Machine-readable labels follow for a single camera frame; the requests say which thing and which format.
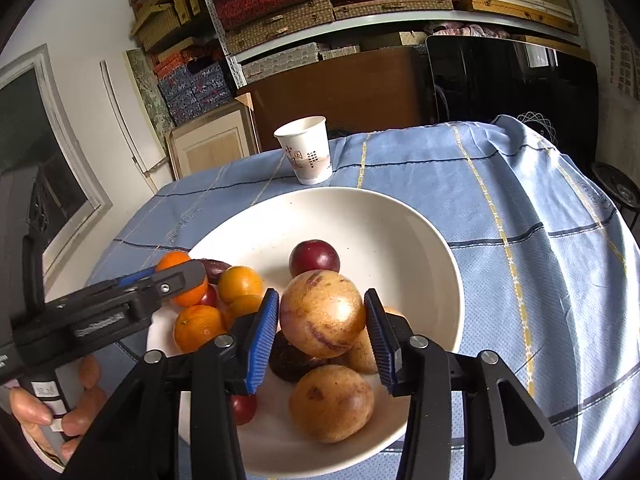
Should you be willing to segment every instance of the white paper cup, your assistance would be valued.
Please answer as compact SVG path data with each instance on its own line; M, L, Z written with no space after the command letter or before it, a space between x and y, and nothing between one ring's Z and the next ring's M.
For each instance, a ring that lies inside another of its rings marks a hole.
M310 186L324 182L334 172L325 117L305 117L287 123L273 136L280 142L300 184Z

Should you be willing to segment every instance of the metal screw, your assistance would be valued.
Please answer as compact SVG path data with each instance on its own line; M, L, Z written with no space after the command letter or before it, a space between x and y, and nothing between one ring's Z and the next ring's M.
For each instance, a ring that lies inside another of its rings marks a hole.
M149 350L145 354L145 363L149 363L150 365L154 365L162 359L162 352L159 350Z
M498 354L491 350L485 350L480 354L480 357L482 358L482 361L489 365L495 365L500 360Z
M412 335L409 338L409 344L414 348L427 348L429 340L423 335Z
M222 334L215 339L214 343L218 348L229 348L234 343L234 338L229 334Z

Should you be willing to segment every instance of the stool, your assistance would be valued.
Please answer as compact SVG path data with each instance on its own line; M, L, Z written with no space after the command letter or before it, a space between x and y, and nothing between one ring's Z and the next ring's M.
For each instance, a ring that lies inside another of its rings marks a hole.
M640 216L640 189L638 186L622 171L604 162L594 162L591 165L591 171L593 171L597 184L616 203L620 212L623 209L629 209L629 211L636 213L629 225L629 229L633 230L638 216Z

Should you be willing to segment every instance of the hand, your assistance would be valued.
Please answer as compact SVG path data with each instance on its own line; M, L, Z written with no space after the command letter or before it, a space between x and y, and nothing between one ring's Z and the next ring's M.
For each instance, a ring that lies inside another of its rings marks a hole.
M94 356L85 357L80 364L80 383L84 388L84 394L78 401L78 405L62 418L62 430L68 436L78 436L65 442L60 449L64 460L68 460L78 447L82 435L86 433L94 421L95 416L104 406L107 397L98 386L100 380L100 365ZM40 402L22 388L12 388L9 396L11 411L24 431L49 454L56 452L44 437L40 426L48 426L52 423L53 416L47 406Z

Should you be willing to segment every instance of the white bowl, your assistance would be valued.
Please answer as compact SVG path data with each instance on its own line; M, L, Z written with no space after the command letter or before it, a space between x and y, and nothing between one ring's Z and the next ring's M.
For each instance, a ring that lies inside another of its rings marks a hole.
M415 333L457 351L462 338L464 298L456 261L438 231L420 213L380 193L345 187L304 189L252 206L205 236L192 258L215 258L253 267L266 286L282 293L289 283L289 253L302 240L320 238L340 256L340 273L364 292L373 287L385 306L402 312ZM164 306L153 316L147 348L167 355L178 309ZM306 438L289 416L293 385L268 369L258 389L254 420L238 428L247 472L268 478L327 474L369 458L402 436L409 398L393 398L378 375L364 376L375 393L369 423L338 444ZM182 394L180 436L189 441L190 393Z

